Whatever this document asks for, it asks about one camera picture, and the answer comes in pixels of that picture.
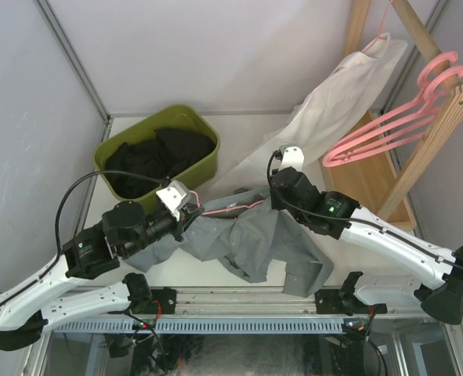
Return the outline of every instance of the wooden clothes rack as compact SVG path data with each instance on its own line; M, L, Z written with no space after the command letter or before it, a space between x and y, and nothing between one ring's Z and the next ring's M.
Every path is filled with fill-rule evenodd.
M360 49L370 4L371 0L353 0L344 56ZM408 0L394 0L392 6L427 63L442 53ZM438 75L449 67L446 61L433 72ZM407 202L407 193L463 120L463 83L452 76L442 85L449 96L398 174L389 152L334 168L322 165L327 189L338 190L355 198L395 226L413 229L416 223ZM373 114L368 111L351 132L372 119Z

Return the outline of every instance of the wooden base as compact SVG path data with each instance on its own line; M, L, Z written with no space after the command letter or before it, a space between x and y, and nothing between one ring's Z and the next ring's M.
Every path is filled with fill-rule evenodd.
M351 132L373 119L373 114L368 111ZM321 169L327 190L337 190L350 196L374 213L396 180L396 170L389 152L333 168L321 165ZM416 227L416 220L407 198L402 200L387 222L406 231Z

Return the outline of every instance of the black cloth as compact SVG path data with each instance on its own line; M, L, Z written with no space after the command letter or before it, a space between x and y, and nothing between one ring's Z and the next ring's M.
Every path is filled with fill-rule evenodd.
M106 161L106 170L122 170L151 178L173 178L209 155L215 144L200 133L175 128L154 131L155 139L135 145L123 143ZM123 198L138 198L156 183L120 175L107 175L114 191Z

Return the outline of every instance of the white cloth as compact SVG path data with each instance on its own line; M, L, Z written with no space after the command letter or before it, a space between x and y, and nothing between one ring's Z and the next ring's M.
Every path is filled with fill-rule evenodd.
M281 145L302 148L305 164L320 158L365 114L389 80L407 43L383 34L366 51L348 55L304 100L290 123L268 135L256 151L214 183L206 198L226 196L237 188L266 184L266 163Z

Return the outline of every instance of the robotic arm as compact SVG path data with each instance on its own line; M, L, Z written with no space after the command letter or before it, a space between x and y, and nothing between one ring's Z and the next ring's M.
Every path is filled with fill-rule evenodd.
M280 159L280 167L270 176L274 157ZM342 193L319 192L298 171L303 159L301 149L294 145L282 146L272 156L267 174L273 208L288 210L297 222L314 233L369 248L411 273L405 288L400 279L390 282L389 277L350 273L339 292L348 310L367 309L367 306L389 302L394 295L400 298L410 292L430 316L447 324L460 324L463 247L452 251L430 244L390 225Z
M153 295L143 274L130 273L111 286L62 295L120 266L149 244L181 234L201 213L186 206L190 192L176 181L157 191L162 208L146 215L143 207L123 201L103 214L102 221L67 242L38 272L0 294L0 349L21 349L42 333L67 322L112 311L142 312Z

